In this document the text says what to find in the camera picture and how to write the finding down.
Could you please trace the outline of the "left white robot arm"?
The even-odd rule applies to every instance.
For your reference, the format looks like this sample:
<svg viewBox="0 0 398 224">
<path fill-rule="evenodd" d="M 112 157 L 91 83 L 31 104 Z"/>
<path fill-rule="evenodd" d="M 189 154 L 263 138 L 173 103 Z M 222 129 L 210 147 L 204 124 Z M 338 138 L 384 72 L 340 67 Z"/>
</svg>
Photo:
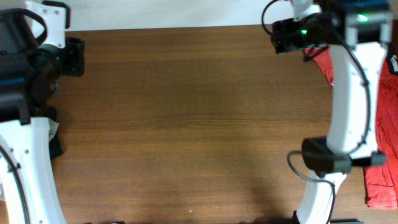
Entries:
<svg viewBox="0 0 398 224">
<path fill-rule="evenodd" d="M 57 111 L 47 104 L 59 76 L 80 77 L 85 42 L 31 46 L 1 57 L 1 194 L 10 223 L 65 223 L 51 160 L 62 151 Z"/>
</svg>

